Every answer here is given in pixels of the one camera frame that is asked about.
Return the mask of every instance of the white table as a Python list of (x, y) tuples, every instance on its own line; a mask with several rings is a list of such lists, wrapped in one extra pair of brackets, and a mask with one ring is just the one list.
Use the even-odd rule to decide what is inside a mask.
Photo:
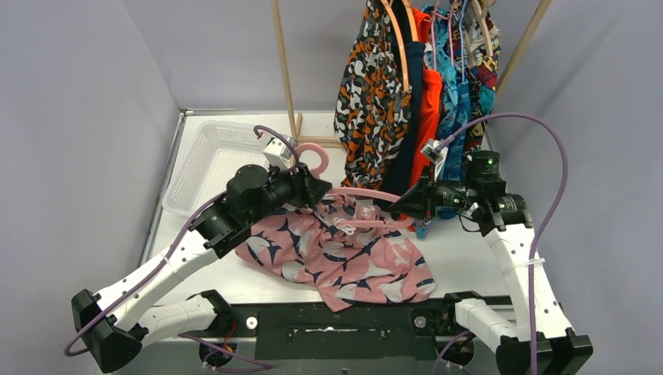
[[(305, 113), (302, 134), (333, 135), (332, 118), (333, 113), (330, 112)], [(182, 159), (194, 141), (196, 129), (207, 120), (265, 125), (282, 134), (290, 133), (288, 116), (285, 113), (235, 115), (230, 112), (222, 116), (187, 116), (177, 151), (175, 170), (180, 167)], [(345, 176), (343, 173), (345, 152), (340, 148), (328, 148), (327, 152), (330, 165), (321, 174), (321, 178), (338, 186)], [(302, 160), (314, 167), (317, 165), (317, 156), (311, 154), (305, 153)], [(169, 246), (185, 221), (186, 218), (183, 216), (164, 211), (150, 256)], [(423, 253), (433, 273), (437, 283), (437, 288), (432, 293), (433, 298), (443, 297), (445, 293), (452, 291), (470, 290), (484, 296), (508, 295), (507, 286), (490, 248), (479, 234), (463, 232), (458, 220), (435, 221), (425, 241), (418, 240), (414, 233), (409, 231), (406, 236)], [(193, 274), (159, 303), (179, 302), (209, 289), (219, 291), (231, 304), (322, 301), (314, 287), (289, 283), (265, 273), (231, 252), (223, 259)]]

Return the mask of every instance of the robotic arm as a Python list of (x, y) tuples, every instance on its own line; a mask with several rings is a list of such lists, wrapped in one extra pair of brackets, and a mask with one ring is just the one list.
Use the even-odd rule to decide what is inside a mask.
[[(143, 347), (164, 338), (189, 331), (222, 334), (229, 323), (230, 306), (216, 291), (204, 291), (176, 304), (154, 304), (188, 276), (246, 241), (251, 226), (274, 210), (286, 203), (314, 207), (331, 188), (304, 164), (288, 173), (277, 167), (268, 172), (261, 166), (243, 166), (228, 181), (227, 193), (192, 221), (174, 252), (163, 250), (97, 293), (85, 289), (75, 295), (71, 305), (77, 331), (125, 298), (81, 335), (102, 372), (118, 370)], [(165, 266), (151, 276), (163, 261)], [(136, 287), (133, 295), (126, 295)]]
[(454, 293), (446, 298), (454, 305), (450, 326), (470, 330), (496, 353), (502, 374), (526, 374), (529, 371), (529, 295), (527, 266), (534, 264), (534, 314), (538, 333), (539, 371), (545, 374), (575, 374), (591, 356), (593, 348), (587, 336), (577, 336), (555, 298), (543, 269), (543, 259), (536, 253), (529, 260), (534, 226), (525, 200), (508, 194), (500, 177), (500, 154), (472, 152), (468, 157), (467, 183), (437, 181), (434, 173), (423, 173), (398, 202), (392, 213), (424, 219), (437, 207), (468, 211), (478, 223), (481, 235), (493, 250), (507, 282), (516, 323), (491, 310), (474, 292)]

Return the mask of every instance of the wooden pole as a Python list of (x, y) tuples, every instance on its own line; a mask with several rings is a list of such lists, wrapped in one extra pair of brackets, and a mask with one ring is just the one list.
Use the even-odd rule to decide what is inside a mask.
[(274, 31), (276, 32), (276, 45), (278, 47), (278, 58), (281, 60), (281, 75), (283, 76), (283, 88), (285, 90), (285, 102), (288, 105), (288, 120), (290, 121), (290, 133), (297, 140), (298, 131), (295, 123), (295, 110), (292, 106), (292, 92), (290, 91), (290, 76), (288, 75), (288, 62), (285, 58), (285, 42), (283, 40), (283, 27), (281, 26), (281, 11), (278, 8), (278, 0), (271, 0), (271, 13), (274, 17)]
[(507, 66), (505, 66), (504, 70), (502, 71), (500, 80), (497, 81), (495, 94), (496, 98), (501, 92), (500, 88), (509, 81), (509, 78), (511, 78), (511, 74), (513, 73), (515, 67), (518, 65), (520, 59), (525, 54), (525, 50), (527, 49), (529, 42), (532, 40), (534, 33), (536, 33), (536, 29), (539, 27), (539, 23), (541, 23), (541, 20), (546, 14), (546, 11), (548, 10), (551, 2), (552, 0), (541, 0), (539, 5), (536, 7), (536, 10), (534, 11), (532, 18), (529, 19), (529, 23), (525, 28), (525, 32), (522, 33), (520, 41), (518, 41), (518, 44), (514, 49), (514, 54), (511, 55), (509, 62), (507, 62)]

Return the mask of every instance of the pink hanger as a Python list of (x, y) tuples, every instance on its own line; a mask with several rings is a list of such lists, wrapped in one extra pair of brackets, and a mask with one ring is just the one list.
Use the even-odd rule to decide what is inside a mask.
[[(314, 143), (302, 143), (297, 146), (296, 149), (299, 155), (302, 155), (304, 151), (313, 151), (318, 156), (320, 156), (320, 165), (313, 168), (311, 173), (318, 177), (320, 173), (323, 173), (329, 166), (329, 155), (320, 145)], [(382, 199), (387, 202), (396, 202), (400, 199), (398, 195), (385, 193), (384, 191), (369, 190), (361, 187), (334, 187), (327, 194), (338, 194), (338, 195), (359, 195), (362, 197)], [(399, 221), (387, 221), (387, 220), (339, 220), (337, 223), (338, 226), (346, 227), (345, 232), (347, 234), (352, 234), (354, 228), (386, 228), (388, 230), (399, 230), (407, 228), (414, 222), (414, 219), (407, 217), (405, 220)]]

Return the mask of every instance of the gray wall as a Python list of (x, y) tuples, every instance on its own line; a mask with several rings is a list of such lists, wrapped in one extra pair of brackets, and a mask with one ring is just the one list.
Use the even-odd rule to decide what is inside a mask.
[(177, 106), (120, 0), (0, 4), (0, 373), (93, 374), (69, 302), (138, 264)]
[[(543, 116), (568, 148), (568, 189), (539, 248), (565, 312), (593, 340), (586, 375), (661, 373), (662, 17), (654, 0), (553, 1), (497, 103)], [(559, 152), (544, 130), (514, 123), (492, 131), (538, 223)]]
[[(286, 108), (269, 0), (124, 3), (181, 108)], [(366, 2), (279, 3), (296, 109), (334, 110)], [(503, 64), (537, 3), (500, 0), (492, 8), (503, 34)]]

